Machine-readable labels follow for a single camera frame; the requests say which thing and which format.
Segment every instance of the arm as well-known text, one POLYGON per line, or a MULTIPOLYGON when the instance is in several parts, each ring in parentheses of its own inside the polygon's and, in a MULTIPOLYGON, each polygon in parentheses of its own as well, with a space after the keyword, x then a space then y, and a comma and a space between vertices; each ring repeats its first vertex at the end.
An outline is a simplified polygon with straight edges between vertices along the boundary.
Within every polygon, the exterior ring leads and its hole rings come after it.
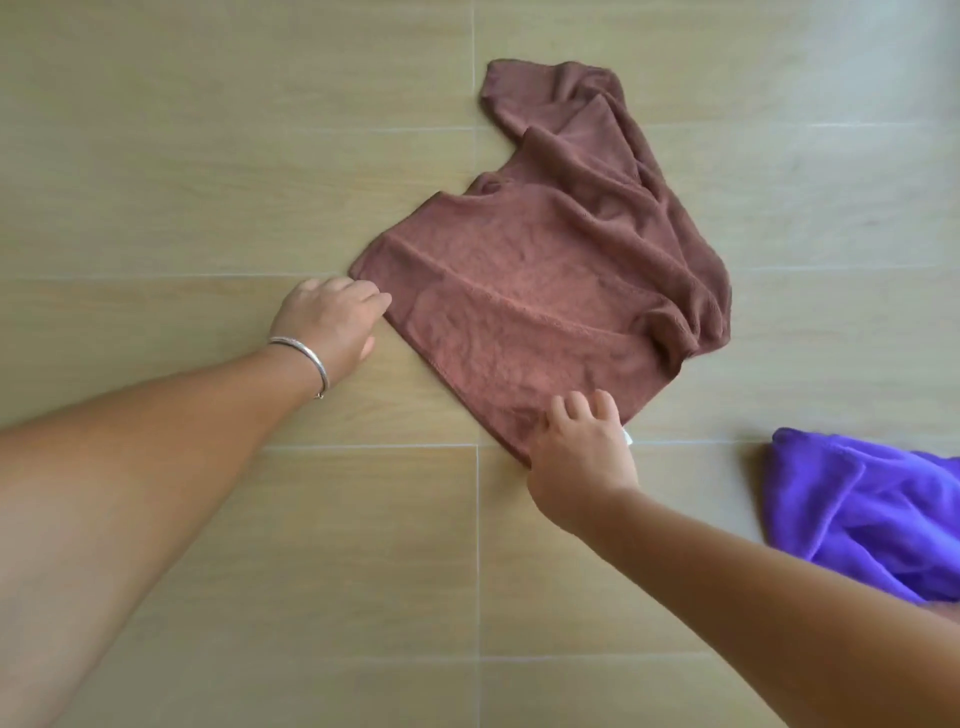
POLYGON ((528 481, 540 510, 682 619, 793 728, 960 723, 960 628, 660 506, 610 395, 555 398, 528 481))
MULTIPOLYGON (((331 383, 372 350, 390 302, 309 280, 272 335, 331 383)), ((53 720, 140 599, 276 426, 321 388, 283 346, 104 395, 0 433, 0 725, 53 720)))

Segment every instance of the brown towel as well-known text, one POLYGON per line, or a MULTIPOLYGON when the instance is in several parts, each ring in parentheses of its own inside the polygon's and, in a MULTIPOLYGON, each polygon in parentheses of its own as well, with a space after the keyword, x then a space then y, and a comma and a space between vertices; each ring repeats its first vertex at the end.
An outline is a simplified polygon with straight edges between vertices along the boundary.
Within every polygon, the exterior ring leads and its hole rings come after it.
POLYGON ((510 161, 431 197, 350 274, 394 295, 394 328, 529 462, 551 395, 606 389, 626 422, 726 344, 730 282, 611 71, 493 61, 480 101, 510 161))

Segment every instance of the purple towel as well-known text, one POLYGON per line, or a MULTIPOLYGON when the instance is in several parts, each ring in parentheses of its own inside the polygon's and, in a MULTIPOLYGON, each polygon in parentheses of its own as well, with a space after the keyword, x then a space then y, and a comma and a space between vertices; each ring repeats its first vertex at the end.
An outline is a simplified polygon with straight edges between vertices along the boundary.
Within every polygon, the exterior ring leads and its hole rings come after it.
POLYGON ((763 492, 771 546, 917 604, 960 600, 960 458, 781 428, 763 492))

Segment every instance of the beige floor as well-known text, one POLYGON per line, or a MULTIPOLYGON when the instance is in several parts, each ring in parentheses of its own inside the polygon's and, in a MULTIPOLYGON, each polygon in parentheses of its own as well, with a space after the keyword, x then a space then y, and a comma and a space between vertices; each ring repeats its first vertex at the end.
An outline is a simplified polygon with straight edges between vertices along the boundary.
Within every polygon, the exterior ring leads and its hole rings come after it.
MULTIPOLYGON (((630 425, 646 486, 759 537, 780 425, 960 451, 956 0, 11 0, 0 420, 256 346, 508 152, 487 60, 613 67, 731 268, 732 343, 630 425)), ((550 527, 388 329, 285 426, 62 728, 773 726, 550 527)))

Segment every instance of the microfiber towel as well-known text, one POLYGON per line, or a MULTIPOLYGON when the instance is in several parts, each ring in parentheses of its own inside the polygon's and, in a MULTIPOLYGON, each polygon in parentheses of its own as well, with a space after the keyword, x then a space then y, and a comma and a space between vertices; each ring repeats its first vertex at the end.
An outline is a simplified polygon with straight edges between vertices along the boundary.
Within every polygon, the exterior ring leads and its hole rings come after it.
POLYGON ((350 274, 393 294, 387 320, 528 463, 551 395, 606 389, 627 421, 726 344, 731 290, 611 71, 493 61, 480 103, 513 157, 430 198, 350 274))
POLYGON ((960 600, 960 458, 782 428, 763 494, 771 546, 916 604, 960 600))

